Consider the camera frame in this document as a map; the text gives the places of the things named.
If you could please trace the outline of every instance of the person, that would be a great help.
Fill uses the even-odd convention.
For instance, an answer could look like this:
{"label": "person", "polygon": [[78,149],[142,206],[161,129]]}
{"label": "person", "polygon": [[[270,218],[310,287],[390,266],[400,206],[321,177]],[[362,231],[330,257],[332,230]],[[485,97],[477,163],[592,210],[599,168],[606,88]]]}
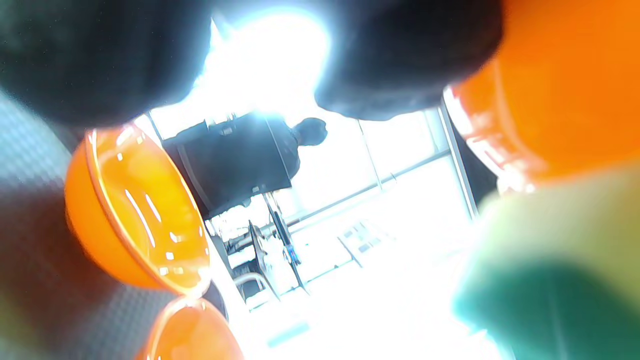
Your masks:
{"label": "person", "polygon": [[320,145],[326,123],[307,118],[289,127],[276,114],[251,112],[228,122],[201,123],[163,147],[181,172],[204,219],[254,195],[291,187],[300,169],[298,147]]}

